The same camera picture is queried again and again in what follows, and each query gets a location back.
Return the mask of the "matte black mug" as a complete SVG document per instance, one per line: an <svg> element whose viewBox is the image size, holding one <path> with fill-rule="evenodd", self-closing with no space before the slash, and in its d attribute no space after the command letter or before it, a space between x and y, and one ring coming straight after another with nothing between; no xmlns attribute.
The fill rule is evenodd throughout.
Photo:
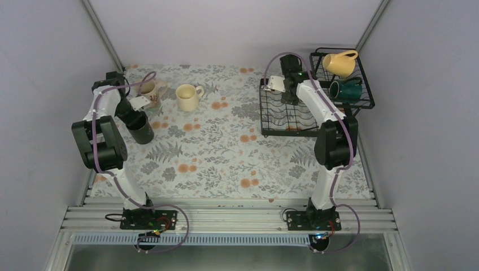
<svg viewBox="0 0 479 271"><path fill-rule="evenodd" d="M154 138L154 131L149 123L148 116L141 111L138 118L132 125L127 126L128 132L131 134L136 143L145 145L150 143Z"/></svg>

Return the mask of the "tall floral cream mug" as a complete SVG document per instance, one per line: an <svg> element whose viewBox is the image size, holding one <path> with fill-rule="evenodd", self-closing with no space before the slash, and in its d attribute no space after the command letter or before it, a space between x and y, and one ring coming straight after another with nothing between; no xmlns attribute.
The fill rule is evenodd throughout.
<svg viewBox="0 0 479 271"><path fill-rule="evenodd" d="M168 90L168 84L165 81L152 80L141 86L136 86L137 95L147 98L151 103L148 109L158 110L161 105L161 98Z"/></svg>

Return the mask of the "short cream mug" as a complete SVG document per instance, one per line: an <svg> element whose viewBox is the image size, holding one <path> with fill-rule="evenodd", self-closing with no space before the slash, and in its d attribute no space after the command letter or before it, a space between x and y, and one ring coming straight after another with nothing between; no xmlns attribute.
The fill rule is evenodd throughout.
<svg viewBox="0 0 479 271"><path fill-rule="evenodd" d="M175 94L179 109L191 112L199 107L199 100L204 95L204 88L202 86L183 84L176 89Z"/></svg>

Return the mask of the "teal green mug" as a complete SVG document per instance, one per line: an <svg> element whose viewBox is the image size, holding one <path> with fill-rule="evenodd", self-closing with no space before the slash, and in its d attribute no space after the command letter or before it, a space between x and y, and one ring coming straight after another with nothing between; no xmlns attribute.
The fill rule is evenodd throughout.
<svg viewBox="0 0 479 271"><path fill-rule="evenodd" d="M361 99L362 83L361 77L334 80L329 87L329 97L337 102L356 103Z"/></svg>

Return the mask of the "yellow mug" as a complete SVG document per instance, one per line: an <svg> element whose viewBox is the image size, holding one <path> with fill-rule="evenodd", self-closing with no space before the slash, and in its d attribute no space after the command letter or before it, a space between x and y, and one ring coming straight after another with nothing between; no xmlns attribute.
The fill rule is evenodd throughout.
<svg viewBox="0 0 479 271"><path fill-rule="evenodd" d="M323 68L339 77L350 76L356 65L358 52L356 50L348 50L337 54L327 54L322 62Z"/></svg>

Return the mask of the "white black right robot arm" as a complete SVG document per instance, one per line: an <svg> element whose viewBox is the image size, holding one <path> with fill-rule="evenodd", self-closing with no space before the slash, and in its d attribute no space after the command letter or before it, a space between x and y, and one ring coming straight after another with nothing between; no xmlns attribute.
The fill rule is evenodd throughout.
<svg viewBox="0 0 479 271"><path fill-rule="evenodd" d="M339 230L340 220L334 201L336 183L353 161L358 122L346 117L332 103L309 69L303 69L302 58L287 52L280 58L284 76L282 103L303 102L319 125L314 147L315 158L323 169L305 211L287 213L289 230Z"/></svg>

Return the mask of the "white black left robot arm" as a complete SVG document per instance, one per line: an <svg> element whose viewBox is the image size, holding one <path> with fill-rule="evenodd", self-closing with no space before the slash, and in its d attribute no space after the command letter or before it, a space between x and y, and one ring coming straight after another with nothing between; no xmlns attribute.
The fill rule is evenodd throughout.
<svg viewBox="0 0 479 271"><path fill-rule="evenodd" d="M112 177L123 198L120 222L148 229L157 221L157 213L149 196L138 186L136 178L125 165L128 151L115 119L120 119L133 139L141 145L154 138L147 114L141 109L149 101L138 97L133 105L127 98L130 84L116 71L106 73L105 80L92 86L94 95L87 115L72 124L72 134L85 166Z"/></svg>

